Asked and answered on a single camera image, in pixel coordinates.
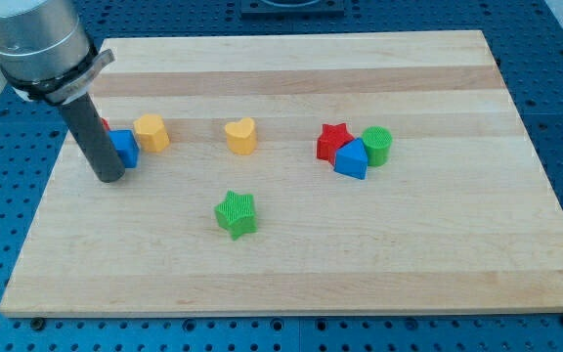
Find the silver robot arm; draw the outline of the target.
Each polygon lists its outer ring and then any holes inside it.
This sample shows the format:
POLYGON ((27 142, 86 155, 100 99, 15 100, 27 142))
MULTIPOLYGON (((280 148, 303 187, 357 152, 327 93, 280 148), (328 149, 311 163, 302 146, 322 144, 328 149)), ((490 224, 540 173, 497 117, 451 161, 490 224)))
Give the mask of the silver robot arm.
POLYGON ((66 105, 114 61, 99 52, 70 0, 0 0, 0 67, 25 100, 66 105))

